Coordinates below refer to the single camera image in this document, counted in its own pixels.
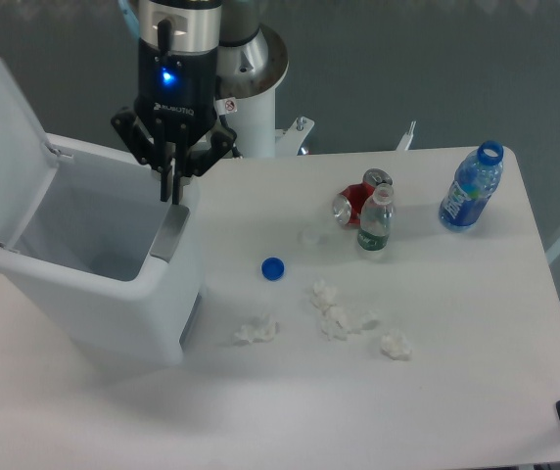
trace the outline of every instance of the white lid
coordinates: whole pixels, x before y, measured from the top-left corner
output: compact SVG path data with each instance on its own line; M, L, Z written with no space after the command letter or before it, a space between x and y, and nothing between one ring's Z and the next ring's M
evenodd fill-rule
M15 244L38 208L56 157L38 118L0 59L0 244Z

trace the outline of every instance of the soda can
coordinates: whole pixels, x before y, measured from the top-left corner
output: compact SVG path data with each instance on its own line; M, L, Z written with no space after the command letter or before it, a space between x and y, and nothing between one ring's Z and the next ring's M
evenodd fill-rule
M380 168L369 168L362 176L362 182L352 184L339 193L332 202L332 213L342 226L360 225L360 210L365 201L382 183L393 184L388 173Z

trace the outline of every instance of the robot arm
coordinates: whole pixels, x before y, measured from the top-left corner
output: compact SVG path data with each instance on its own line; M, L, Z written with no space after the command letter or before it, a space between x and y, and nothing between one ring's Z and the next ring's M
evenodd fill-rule
M112 125L137 162L161 175L161 200L178 204L181 178L204 174L236 139L214 110L221 0L140 0L138 19L138 97ZM209 131L210 149L194 155Z

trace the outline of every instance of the crumpled paper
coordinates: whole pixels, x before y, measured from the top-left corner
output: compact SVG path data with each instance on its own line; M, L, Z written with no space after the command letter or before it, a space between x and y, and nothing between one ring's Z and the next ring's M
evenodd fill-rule
M404 334L392 329L380 339L380 351L394 360L410 360L413 350Z
M270 313L245 323L234 334L236 343L268 343L273 340L278 332L278 322Z
M313 284L310 302L319 309L321 331L329 340L346 340L350 334L375 328L378 324L374 311L366 313L337 305L338 289L320 280Z

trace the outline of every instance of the gray floor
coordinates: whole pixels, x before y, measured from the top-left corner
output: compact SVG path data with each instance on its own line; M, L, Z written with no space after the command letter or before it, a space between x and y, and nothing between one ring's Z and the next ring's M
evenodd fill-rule
M493 138L518 155L541 238L560 223L560 0L262 0L285 39L277 122L316 120L315 153ZM4 57L45 129L122 148L136 47L117 0L0 0ZM560 296L560 259L553 267Z

